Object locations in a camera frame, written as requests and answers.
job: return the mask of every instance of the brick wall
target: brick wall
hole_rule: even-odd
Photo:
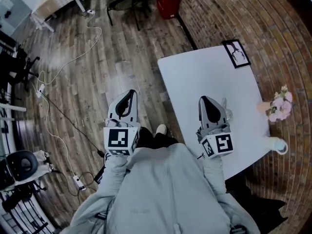
[[[284,84],[293,94],[291,116],[271,124],[273,136],[290,147],[252,167],[253,193],[287,202],[288,216],[276,233],[298,233],[312,212],[312,38],[286,0],[181,0],[179,14],[198,48],[239,39],[252,63],[264,100]]]

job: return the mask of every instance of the white table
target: white table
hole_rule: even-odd
[[[31,18],[36,24],[37,28],[42,29],[42,27],[47,27],[51,32],[54,32],[54,28],[52,28],[45,20],[51,15],[56,17],[54,13],[71,1],[73,0],[40,0],[37,6],[33,9]],[[80,0],[75,1],[81,11],[85,12],[85,9]]]
[[[250,66],[234,69],[223,46],[162,58],[158,65],[185,144],[194,152],[202,148],[195,134],[200,127],[200,97],[209,96],[220,104],[222,98],[227,99],[227,108],[233,112],[230,128],[235,149],[222,158],[225,179],[269,151],[262,143],[262,138],[269,136],[269,125],[256,109],[262,98]]]

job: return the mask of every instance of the white mug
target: white mug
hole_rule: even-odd
[[[276,151],[278,154],[285,155],[288,152],[288,144],[285,140],[278,137],[263,137],[265,148]]]

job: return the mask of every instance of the hoodie sleeve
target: hoodie sleeve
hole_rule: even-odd
[[[91,219],[94,219],[96,214],[106,212],[123,182],[126,174],[126,162],[127,159],[124,157],[111,156],[107,159],[106,168],[97,192],[90,195],[82,203],[75,212],[70,226],[62,233],[77,233],[77,227],[86,231],[86,228],[92,222]]]
[[[249,234],[259,234],[260,231],[254,219],[231,194],[226,193],[222,159],[220,157],[203,159],[202,165],[204,176],[210,184],[218,203],[231,220],[232,227],[243,225],[247,228]]]

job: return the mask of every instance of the flower bouquet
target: flower bouquet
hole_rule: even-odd
[[[276,122],[276,120],[286,119],[292,110],[293,96],[288,91],[287,86],[282,86],[280,93],[275,93],[274,100],[270,102],[268,112],[269,120]]]

